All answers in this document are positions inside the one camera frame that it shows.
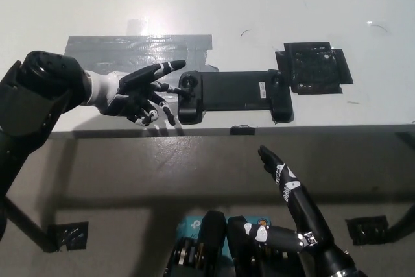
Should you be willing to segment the white and black left hand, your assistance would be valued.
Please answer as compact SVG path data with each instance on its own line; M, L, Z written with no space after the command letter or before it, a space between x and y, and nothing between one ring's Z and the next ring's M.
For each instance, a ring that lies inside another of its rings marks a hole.
M87 71L89 98L85 105L96 107L102 115L125 117L139 126L149 126L157 121L158 110L161 110L174 126L176 120L172 110L159 94L188 97L189 92L158 80L185 66L185 60L174 60L152 64L127 75L116 71L107 75Z

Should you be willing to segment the black right hand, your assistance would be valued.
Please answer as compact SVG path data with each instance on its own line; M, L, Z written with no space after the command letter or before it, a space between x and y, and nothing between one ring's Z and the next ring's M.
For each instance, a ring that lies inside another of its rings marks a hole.
M295 230L247 221L241 228L254 241L284 252L312 254L339 250L321 211L304 184L279 156L264 145L258 150L264 168L277 184L296 225Z

